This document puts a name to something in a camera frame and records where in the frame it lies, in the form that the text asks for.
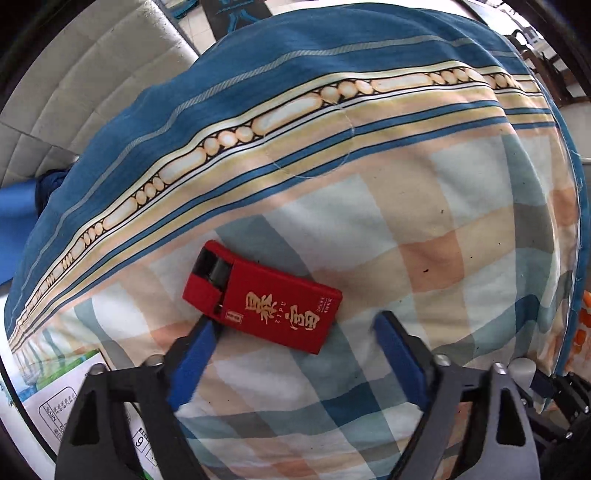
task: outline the orange object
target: orange object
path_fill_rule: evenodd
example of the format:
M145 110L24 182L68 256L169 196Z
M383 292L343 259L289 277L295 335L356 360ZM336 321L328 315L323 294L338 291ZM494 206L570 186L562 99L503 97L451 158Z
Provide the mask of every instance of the orange object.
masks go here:
M587 339L587 332L584 330L577 330L577 333L574 334L574 342L576 345L583 345L585 340Z
M588 314L587 310L585 310L584 308L582 308L579 312L579 320L583 325L585 325L588 328L591 328L591 315Z

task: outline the red box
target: red box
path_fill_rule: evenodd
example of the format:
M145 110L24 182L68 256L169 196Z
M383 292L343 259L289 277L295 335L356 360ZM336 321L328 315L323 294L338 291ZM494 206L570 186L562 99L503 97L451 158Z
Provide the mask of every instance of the red box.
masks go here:
M318 353L342 293L245 260L210 240L199 254L183 298L236 330Z

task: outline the plaid fabric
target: plaid fabric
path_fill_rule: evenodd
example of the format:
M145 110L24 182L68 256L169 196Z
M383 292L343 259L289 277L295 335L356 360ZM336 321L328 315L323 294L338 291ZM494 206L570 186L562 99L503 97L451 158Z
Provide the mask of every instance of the plaid fabric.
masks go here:
M11 348L30 384L94 348L114 368L165 351L217 239L343 302L318 356L224 332L177 412L208 473L385 477L421 413L372 334L379 309L460 364L566 361L588 243L569 150L475 22L386 5L259 22L98 133L29 241Z

